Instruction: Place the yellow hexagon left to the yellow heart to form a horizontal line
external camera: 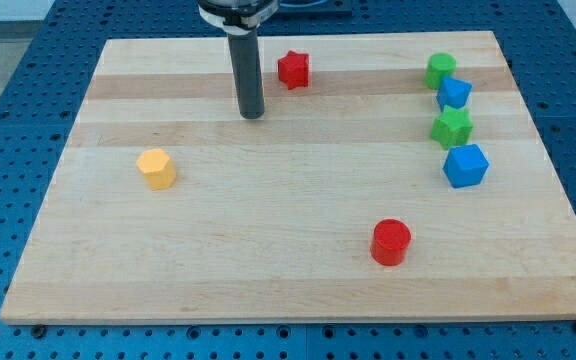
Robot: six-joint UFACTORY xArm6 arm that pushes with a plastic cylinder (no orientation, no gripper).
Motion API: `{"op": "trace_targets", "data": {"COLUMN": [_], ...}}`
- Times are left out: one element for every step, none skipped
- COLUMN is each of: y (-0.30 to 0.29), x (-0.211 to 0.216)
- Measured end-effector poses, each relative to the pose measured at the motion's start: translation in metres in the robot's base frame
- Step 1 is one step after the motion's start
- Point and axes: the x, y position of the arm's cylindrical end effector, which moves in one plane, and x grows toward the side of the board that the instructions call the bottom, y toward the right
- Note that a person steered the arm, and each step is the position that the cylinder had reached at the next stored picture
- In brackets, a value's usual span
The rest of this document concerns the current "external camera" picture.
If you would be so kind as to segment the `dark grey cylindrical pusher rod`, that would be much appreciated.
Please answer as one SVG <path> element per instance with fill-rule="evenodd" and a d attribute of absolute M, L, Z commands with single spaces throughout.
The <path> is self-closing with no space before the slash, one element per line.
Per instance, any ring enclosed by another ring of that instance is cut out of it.
<path fill-rule="evenodd" d="M 240 115 L 258 119 L 265 112 L 257 30 L 229 35 L 228 45 Z"/>

